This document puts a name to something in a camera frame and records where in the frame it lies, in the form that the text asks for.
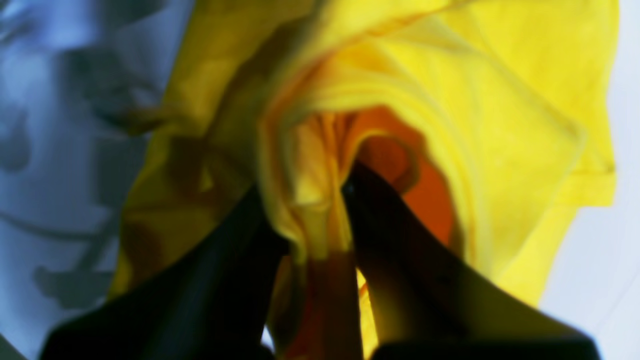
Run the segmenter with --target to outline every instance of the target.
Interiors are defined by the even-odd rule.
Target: crumpled cloth
[[[612,202],[617,31],[615,0],[197,1],[163,106],[138,114],[163,125],[124,209],[111,297],[192,249],[257,182],[292,245],[271,321],[297,315],[276,349],[322,358],[298,295],[310,264],[353,250],[340,187],[357,159],[535,306],[577,210]]]

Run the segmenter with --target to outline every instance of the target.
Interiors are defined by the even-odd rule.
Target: garment
[[[358,158],[535,305],[576,210],[612,201],[617,24],[615,0],[197,2],[164,106],[140,113],[165,125],[124,210],[111,296],[192,249],[257,181],[292,245],[274,318],[297,306],[303,329],[287,301],[313,264],[351,251],[339,190]],[[295,336],[276,347],[308,353]]]

